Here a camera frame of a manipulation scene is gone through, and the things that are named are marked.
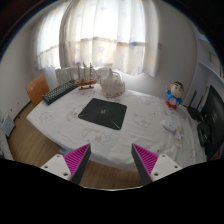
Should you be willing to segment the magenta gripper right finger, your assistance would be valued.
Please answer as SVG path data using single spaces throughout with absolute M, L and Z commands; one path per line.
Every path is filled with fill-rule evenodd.
M 182 169 L 168 155 L 157 155 L 136 144 L 132 144 L 131 153 L 143 185 L 150 184 Z

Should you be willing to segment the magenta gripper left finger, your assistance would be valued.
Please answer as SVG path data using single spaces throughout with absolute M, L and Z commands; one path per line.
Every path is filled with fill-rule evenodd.
M 66 155 L 56 154 L 42 166 L 42 169 L 79 185 L 90 155 L 91 145 L 86 144 Z

